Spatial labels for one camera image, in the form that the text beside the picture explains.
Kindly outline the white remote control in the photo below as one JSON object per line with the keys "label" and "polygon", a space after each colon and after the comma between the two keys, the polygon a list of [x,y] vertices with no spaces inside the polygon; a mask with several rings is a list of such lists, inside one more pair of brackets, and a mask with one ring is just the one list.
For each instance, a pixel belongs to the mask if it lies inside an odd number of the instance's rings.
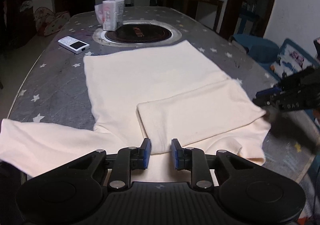
{"label": "white remote control", "polygon": [[76,55],[90,48],[90,45],[88,43],[75,39],[71,36],[61,38],[57,42],[61,47],[69,50],[70,52],[73,52]]}

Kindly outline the cream sweatshirt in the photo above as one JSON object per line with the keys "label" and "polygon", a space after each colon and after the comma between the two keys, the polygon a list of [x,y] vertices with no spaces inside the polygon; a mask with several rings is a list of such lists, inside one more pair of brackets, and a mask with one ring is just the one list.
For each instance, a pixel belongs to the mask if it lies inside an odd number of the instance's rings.
{"label": "cream sweatshirt", "polygon": [[134,173],[136,181],[185,178],[173,168],[172,139],[265,163],[262,146],[271,127],[265,111],[189,42],[85,56],[84,71],[93,129],[4,119],[1,160],[35,177],[96,149],[114,154],[149,138],[149,166]]}

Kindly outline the grey star-patterned table cover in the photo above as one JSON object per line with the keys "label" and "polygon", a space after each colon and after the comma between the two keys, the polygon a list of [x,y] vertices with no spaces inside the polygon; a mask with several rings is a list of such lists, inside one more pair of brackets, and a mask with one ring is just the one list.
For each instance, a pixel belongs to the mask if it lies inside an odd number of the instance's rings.
{"label": "grey star-patterned table cover", "polygon": [[[214,31],[192,18],[165,7],[127,7],[125,22],[159,22],[175,31],[175,40],[188,40],[201,54],[216,63],[232,78],[241,81],[249,97],[267,89],[276,79],[253,59],[231,46]],[[106,46],[93,40],[98,29],[95,14],[73,16],[37,59],[20,86],[9,117],[22,122],[41,115],[45,122],[91,129],[93,116],[89,103],[83,54],[75,55],[61,48],[57,40],[70,35],[88,42],[94,55],[122,51],[123,47]],[[270,110],[271,130],[263,143],[265,167],[295,181],[302,180],[317,149],[319,132],[303,111],[281,114]]]}

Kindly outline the polka dot play tent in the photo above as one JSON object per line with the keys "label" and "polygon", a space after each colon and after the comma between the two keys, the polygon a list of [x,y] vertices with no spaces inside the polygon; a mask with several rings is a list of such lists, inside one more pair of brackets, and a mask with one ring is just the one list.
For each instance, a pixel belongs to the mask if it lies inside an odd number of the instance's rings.
{"label": "polka dot play tent", "polygon": [[34,13],[35,27],[40,36],[50,36],[59,32],[70,18],[67,11],[55,14],[46,7],[39,7]]}

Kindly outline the blue sofa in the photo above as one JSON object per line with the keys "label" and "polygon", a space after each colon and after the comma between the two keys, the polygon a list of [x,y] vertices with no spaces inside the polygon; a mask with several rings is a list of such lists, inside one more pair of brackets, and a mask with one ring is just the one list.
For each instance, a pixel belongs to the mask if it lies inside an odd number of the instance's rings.
{"label": "blue sofa", "polygon": [[[243,49],[248,56],[253,58],[253,60],[263,68],[271,72],[275,78],[279,79],[279,77],[270,70],[270,65],[277,59],[277,55],[280,52],[280,47],[274,42],[246,34],[232,35],[229,40],[232,44]],[[308,170],[308,178],[310,178],[315,192],[311,194],[314,196],[314,199],[307,200],[306,213],[310,216],[309,221],[312,221],[314,224],[319,224],[319,155],[315,157]]]}

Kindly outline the dark wooden side table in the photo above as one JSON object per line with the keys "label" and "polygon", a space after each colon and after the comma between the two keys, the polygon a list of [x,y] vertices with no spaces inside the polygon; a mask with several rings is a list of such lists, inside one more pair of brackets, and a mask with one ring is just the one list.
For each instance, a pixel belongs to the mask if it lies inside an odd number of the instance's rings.
{"label": "dark wooden side table", "polygon": [[221,0],[184,0],[183,13],[217,31],[223,4]]}

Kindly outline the round black induction cooktop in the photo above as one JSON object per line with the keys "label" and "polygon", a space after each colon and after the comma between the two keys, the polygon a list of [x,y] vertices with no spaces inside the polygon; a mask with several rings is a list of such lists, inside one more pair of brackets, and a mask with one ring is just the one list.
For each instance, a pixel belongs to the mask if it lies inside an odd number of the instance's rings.
{"label": "round black induction cooktop", "polygon": [[115,31],[98,28],[92,38],[103,46],[156,47],[178,42],[182,33],[170,24],[156,20],[127,20]]}

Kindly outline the butterfly patterned cushion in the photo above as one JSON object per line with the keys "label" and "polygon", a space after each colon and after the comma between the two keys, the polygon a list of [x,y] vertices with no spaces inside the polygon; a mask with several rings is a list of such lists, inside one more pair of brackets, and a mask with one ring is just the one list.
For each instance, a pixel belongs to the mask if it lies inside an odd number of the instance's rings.
{"label": "butterfly patterned cushion", "polygon": [[309,66],[317,68],[319,63],[294,41],[286,39],[280,47],[277,59],[270,65],[270,70],[282,79]]}

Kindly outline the tissue paper pack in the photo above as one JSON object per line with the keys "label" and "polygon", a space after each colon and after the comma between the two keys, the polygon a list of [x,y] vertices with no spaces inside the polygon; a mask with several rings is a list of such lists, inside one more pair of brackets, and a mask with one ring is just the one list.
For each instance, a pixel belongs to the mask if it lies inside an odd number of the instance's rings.
{"label": "tissue paper pack", "polygon": [[123,25],[125,0],[105,0],[95,5],[95,14],[104,31],[116,31]]}

